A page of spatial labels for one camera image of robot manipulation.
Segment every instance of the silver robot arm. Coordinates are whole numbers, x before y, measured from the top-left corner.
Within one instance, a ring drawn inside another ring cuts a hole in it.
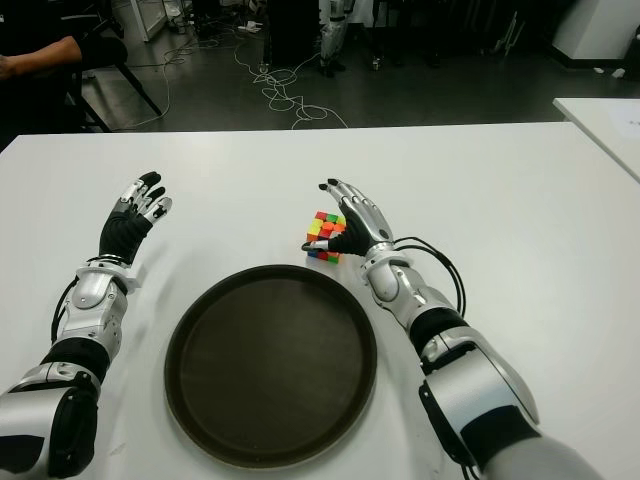
[[[51,328],[40,365],[0,396],[0,479],[66,478],[93,458],[100,386],[120,349],[129,274],[138,247],[171,208],[160,175],[136,180],[116,202],[100,237],[99,256],[76,271]]]
[[[420,357],[420,399],[452,460],[489,480],[601,480],[575,451],[545,437],[524,380],[438,290],[397,251],[380,209],[355,187],[320,185],[338,202],[347,229],[302,249],[364,258],[361,271],[376,303],[390,311]]]

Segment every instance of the round tray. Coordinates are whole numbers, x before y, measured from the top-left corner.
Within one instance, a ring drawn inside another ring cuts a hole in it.
[[[274,468],[338,440],[375,371],[375,337],[356,299],[313,270],[273,265],[233,275],[193,304],[169,344],[165,387],[207,453]]]

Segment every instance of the colorful cube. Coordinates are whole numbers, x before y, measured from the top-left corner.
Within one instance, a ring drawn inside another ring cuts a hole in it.
[[[307,230],[307,242],[334,238],[344,232],[346,224],[344,217],[318,212],[311,222],[309,230]],[[329,263],[340,262],[340,254],[335,252],[307,252],[307,254],[310,257],[325,260]]]

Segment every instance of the floor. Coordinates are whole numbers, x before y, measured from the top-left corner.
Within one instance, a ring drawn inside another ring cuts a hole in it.
[[[193,44],[195,35],[161,31],[150,43],[141,41],[130,6],[117,10],[125,26],[129,65],[147,92],[164,110],[167,82],[170,109],[166,116],[137,131],[217,131],[290,129],[295,109],[275,112],[255,76],[238,60],[258,71],[262,59],[261,34],[239,36],[223,31],[216,42],[182,51],[180,64],[163,67],[163,54]],[[314,65],[298,71],[290,96],[305,104],[334,110],[351,128],[446,125],[468,123],[540,122],[562,120],[552,106],[555,97],[640,97],[640,83],[617,80],[591,69],[569,70],[543,54],[512,54],[508,58],[456,56],[442,68],[430,69],[419,55],[407,55],[402,67],[371,68],[372,56],[362,35],[351,37],[342,62],[347,71],[336,78],[321,77]],[[96,71],[84,86],[87,100],[113,129],[154,117],[153,112],[113,69]],[[275,103],[284,109],[290,103]],[[322,116],[318,110],[308,110]],[[301,121],[295,128],[342,128],[335,115]]]

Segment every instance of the white table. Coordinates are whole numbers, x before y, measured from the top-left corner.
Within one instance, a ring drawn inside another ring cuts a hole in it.
[[[397,236],[419,235],[455,261],[467,320],[526,379],[549,435],[610,480],[640,468],[640,189],[568,122],[18,138],[0,156],[0,385],[42,359],[61,290],[96,253],[121,190],[152,169],[174,209],[138,255],[149,275],[130,297],[81,478],[461,478],[419,403],[415,353],[355,259],[335,266],[299,252],[316,210],[336,210],[316,187],[327,176],[368,193]],[[417,260],[453,299],[447,274]],[[364,416],[333,449],[253,473],[207,457],[175,426],[163,365],[202,292],[270,263],[308,265],[348,287],[371,318],[379,369]]]
[[[640,182],[640,100],[556,98],[553,104]]]

